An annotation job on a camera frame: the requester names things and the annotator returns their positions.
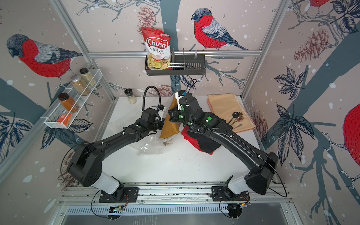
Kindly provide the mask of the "brown trousers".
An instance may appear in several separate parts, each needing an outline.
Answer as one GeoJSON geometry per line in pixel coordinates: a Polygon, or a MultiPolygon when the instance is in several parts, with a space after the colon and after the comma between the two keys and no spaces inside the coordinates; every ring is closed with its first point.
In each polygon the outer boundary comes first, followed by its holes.
{"type": "Polygon", "coordinates": [[[169,110],[176,107],[177,108],[177,99],[174,95],[166,102],[166,117],[165,122],[161,131],[160,139],[169,139],[175,135],[177,135],[179,131],[180,124],[170,122],[169,110]]]}

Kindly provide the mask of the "clear plastic vacuum bag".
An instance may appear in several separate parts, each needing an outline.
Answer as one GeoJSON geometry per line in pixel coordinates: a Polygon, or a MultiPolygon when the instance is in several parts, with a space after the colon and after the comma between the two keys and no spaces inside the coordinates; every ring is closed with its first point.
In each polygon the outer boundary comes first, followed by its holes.
{"type": "Polygon", "coordinates": [[[137,141],[130,146],[136,149],[139,154],[145,155],[154,155],[154,154],[163,154],[165,150],[170,149],[170,146],[173,144],[175,135],[168,138],[161,138],[160,133],[155,135],[150,135],[143,138],[140,141],[137,141]]]}

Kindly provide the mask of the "red trousers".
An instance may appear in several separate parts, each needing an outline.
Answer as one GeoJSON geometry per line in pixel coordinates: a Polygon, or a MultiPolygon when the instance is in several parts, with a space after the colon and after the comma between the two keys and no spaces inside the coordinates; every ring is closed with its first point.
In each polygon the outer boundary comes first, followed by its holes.
{"type": "Polygon", "coordinates": [[[181,134],[183,135],[184,139],[189,141],[191,145],[194,146],[197,150],[212,155],[213,152],[218,148],[217,145],[212,146],[211,144],[207,143],[205,141],[205,138],[201,137],[198,134],[190,135],[188,133],[188,130],[189,126],[185,126],[184,129],[181,131],[181,134]]]}

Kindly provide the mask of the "black trousers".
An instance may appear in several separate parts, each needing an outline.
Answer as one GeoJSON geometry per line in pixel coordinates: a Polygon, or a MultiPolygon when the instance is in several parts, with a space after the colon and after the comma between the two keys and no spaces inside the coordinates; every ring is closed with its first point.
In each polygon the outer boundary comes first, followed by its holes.
{"type": "Polygon", "coordinates": [[[203,135],[190,132],[187,127],[181,132],[184,139],[189,141],[197,150],[212,155],[221,145],[203,135]]]}

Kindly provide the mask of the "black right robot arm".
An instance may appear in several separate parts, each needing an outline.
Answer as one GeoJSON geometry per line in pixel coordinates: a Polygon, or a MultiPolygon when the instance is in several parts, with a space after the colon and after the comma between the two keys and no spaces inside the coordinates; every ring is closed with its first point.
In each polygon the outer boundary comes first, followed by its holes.
{"type": "Polygon", "coordinates": [[[187,134],[205,146],[207,152],[223,146],[240,159],[248,173],[240,178],[231,178],[228,189],[238,195],[246,190],[265,195],[276,173],[278,156],[266,153],[241,138],[231,125],[212,112],[204,112],[197,99],[184,90],[175,93],[177,105],[169,110],[170,122],[181,122],[187,134]]]}

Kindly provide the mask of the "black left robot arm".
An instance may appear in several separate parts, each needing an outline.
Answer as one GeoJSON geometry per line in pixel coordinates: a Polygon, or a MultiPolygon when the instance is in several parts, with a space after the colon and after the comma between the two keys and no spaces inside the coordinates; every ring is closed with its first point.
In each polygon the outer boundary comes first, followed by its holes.
{"type": "Polygon", "coordinates": [[[135,123],[121,132],[100,141],[79,144],[67,167],[68,173],[84,187],[92,186],[109,195],[122,192],[122,183],[103,172],[103,161],[121,148],[156,134],[164,125],[163,114],[147,108],[135,123]]]}

